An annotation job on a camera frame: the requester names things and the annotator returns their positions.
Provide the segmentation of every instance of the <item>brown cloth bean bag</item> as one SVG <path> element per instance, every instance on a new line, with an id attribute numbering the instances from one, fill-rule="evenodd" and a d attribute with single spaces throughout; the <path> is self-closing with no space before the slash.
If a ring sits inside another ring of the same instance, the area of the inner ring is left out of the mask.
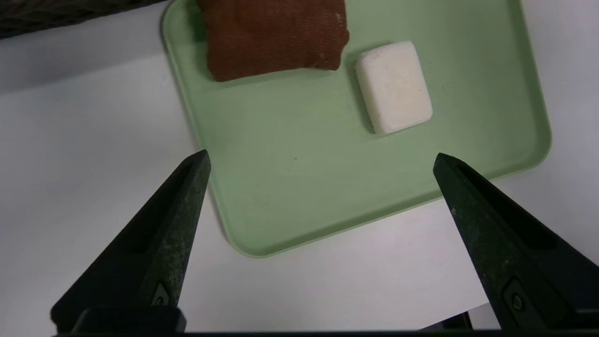
<path id="1" fill-rule="evenodd" d="M 344 0 L 198 0 L 219 82 L 296 68 L 336 70 L 349 40 Z"/>

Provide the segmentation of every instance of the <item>white block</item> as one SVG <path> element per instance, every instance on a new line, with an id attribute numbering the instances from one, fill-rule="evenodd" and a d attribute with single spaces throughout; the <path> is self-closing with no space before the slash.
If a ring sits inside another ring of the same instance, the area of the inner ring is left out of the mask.
<path id="1" fill-rule="evenodd" d="M 431 119 L 431 99 L 412 42 L 363 53 L 356 73 L 374 132 L 390 134 Z"/>

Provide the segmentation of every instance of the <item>white table surface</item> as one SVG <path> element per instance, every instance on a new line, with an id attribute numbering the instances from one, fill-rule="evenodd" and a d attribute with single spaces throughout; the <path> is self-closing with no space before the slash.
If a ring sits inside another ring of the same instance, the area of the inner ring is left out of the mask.
<path id="1" fill-rule="evenodd" d="M 0 335 L 52 304 L 197 150 L 159 36 L 165 4 L 0 41 Z M 497 185 L 599 263 L 599 2 L 525 2 L 553 129 Z M 187 330 L 418 329 L 486 302 L 443 201 L 253 260 L 204 203 Z"/>

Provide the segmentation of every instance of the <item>green tray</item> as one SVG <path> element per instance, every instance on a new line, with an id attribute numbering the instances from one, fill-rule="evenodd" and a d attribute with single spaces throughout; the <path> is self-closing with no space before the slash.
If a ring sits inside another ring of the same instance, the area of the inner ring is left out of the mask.
<path id="1" fill-rule="evenodd" d="M 441 196 L 439 152 L 489 179 L 539 164 L 550 128 L 519 1 L 347 0 L 337 71 L 300 69 L 218 83 L 194 0 L 165 13 L 165 44 L 193 131 L 212 161 L 227 238 L 267 257 Z M 412 40 L 434 113 L 378 136 L 354 66 Z"/>

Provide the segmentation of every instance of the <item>dark woven object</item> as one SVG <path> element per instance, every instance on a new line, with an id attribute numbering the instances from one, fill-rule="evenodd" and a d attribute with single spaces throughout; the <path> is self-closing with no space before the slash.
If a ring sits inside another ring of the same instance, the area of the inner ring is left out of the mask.
<path id="1" fill-rule="evenodd" d="M 74 25 L 163 0 L 0 0 L 0 38 Z"/>

